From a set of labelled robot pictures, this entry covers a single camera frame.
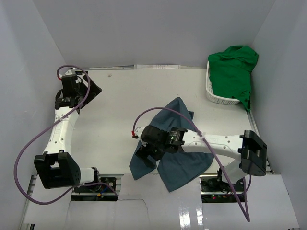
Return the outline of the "blue t shirt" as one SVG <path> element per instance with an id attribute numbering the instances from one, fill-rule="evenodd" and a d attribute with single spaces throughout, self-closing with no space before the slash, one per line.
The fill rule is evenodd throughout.
<path id="1" fill-rule="evenodd" d="M 188 111 L 180 97 L 172 100 L 166 105 L 166 108 L 177 111 L 189 120 L 193 120 L 194 112 Z M 170 131 L 173 127 L 195 131 L 186 119 L 168 110 L 161 110 L 151 120 L 150 125 L 164 131 Z M 156 168 L 146 167 L 143 161 L 135 155 L 140 146 L 142 146 L 141 142 L 138 143 L 129 165 L 134 180 L 144 177 Z M 213 159 L 214 156 L 210 153 L 177 152 L 172 154 L 166 152 L 160 160 L 157 170 L 167 190 L 172 192 L 204 173 L 211 166 Z"/>

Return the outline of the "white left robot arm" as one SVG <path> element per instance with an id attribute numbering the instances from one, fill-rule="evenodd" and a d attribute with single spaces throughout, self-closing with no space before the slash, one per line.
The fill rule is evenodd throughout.
<path id="1" fill-rule="evenodd" d="M 43 154 L 35 156 L 34 165 L 46 189 L 80 184 L 90 191 L 101 187 L 98 169 L 81 168 L 73 159 L 71 140 L 81 107 L 85 107 L 102 90 L 91 79 L 76 74 L 61 79 L 62 89 L 55 98 L 55 122 Z"/>

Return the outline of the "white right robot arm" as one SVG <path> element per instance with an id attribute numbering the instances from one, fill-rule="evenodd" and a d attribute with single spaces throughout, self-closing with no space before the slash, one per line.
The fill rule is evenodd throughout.
<path id="1" fill-rule="evenodd" d="M 199 135 L 186 128 L 174 127 L 170 131 L 163 131 L 148 125 L 137 127 L 133 134 L 142 144 L 136 155 L 150 168 L 154 167 L 150 158 L 159 161 L 166 153 L 198 152 L 232 158 L 231 163 L 220 166 L 216 179 L 217 187 L 222 191 L 228 191 L 247 175 L 266 175 L 267 145 L 252 130 L 245 130 L 244 134 L 233 136 L 205 133 Z"/>

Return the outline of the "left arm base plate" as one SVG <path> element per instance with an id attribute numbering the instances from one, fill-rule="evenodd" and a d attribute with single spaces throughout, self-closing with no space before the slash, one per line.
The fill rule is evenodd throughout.
<path id="1" fill-rule="evenodd" d="M 80 186 L 73 189 L 71 201 L 88 201 L 88 202 L 115 202 L 118 197 L 112 190 L 116 191 L 116 177 L 101 177 L 103 184 L 94 186 Z"/>

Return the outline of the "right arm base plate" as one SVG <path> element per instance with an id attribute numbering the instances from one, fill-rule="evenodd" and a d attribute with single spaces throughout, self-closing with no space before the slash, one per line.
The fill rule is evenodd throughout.
<path id="1" fill-rule="evenodd" d="M 218 181 L 218 175 L 216 173 L 203 174 L 199 179 L 203 204 L 237 202 L 229 184 Z"/>

